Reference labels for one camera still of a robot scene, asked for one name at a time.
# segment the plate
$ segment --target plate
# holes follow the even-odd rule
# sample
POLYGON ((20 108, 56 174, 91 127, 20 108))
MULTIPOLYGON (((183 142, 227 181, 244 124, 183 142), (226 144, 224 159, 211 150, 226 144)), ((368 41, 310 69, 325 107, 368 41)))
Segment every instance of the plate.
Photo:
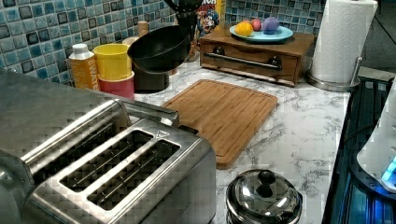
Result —
POLYGON ((252 42, 277 42, 285 40, 293 35, 292 30, 283 26, 279 26, 279 29, 277 29, 276 33, 273 35, 265 35, 263 31, 254 31, 250 36, 242 36, 235 32, 235 26, 236 25, 230 28, 231 34, 252 42))

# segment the wooden box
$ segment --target wooden box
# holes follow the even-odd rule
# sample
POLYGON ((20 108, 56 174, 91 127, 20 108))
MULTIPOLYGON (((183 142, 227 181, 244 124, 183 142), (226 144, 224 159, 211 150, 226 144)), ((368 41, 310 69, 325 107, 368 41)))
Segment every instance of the wooden box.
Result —
POLYGON ((314 35, 294 33, 283 43, 249 43, 232 36, 230 26, 200 38, 200 65, 294 87, 308 69, 306 53, 314 35))

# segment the pot lid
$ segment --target pot lid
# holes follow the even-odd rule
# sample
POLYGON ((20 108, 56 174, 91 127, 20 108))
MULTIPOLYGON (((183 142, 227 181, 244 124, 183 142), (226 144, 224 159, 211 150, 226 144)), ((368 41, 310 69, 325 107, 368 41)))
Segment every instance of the pot lid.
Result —
POLYGON ((295 223, 303 197, 283 176, 270 170, 251 170, 239 175, 227 190, 232 213, 252 223, 295 223))

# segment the backsplash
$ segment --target backsplash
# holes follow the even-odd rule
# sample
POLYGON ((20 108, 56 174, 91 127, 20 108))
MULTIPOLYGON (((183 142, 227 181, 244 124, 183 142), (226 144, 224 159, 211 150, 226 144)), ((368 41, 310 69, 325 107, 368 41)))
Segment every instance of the backsplash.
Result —
POLYGON ((322 0, 227 0, 225 20, 236 24, 254 18, 278 18, 293 32, 318 34, 325 1, 322 0))
POLYGON ((0 0, 0 68, 53 82, 70 81, 72 46, 89 49, 173 22, 163 0, 0 0))

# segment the white marble countertop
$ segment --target white marble countertop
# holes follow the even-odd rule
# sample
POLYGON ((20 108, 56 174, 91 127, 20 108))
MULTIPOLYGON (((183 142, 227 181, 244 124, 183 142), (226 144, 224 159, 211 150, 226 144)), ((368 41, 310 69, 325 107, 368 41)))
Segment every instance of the white marble countertop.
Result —
POLYGON ((263 91, 278 104, 229 170, 217 170, 216 224, 226 223, 225 192, 230 182, 250 169, 270 169, 287 178, 303 194, 301 224, 320 223, 347 112, 349 93, 323 91, 301 80, 295 88, 239 77, 183 63, 170 76, 170 86, 138 101, 162 105, 199 79, 212 79, 263 91))

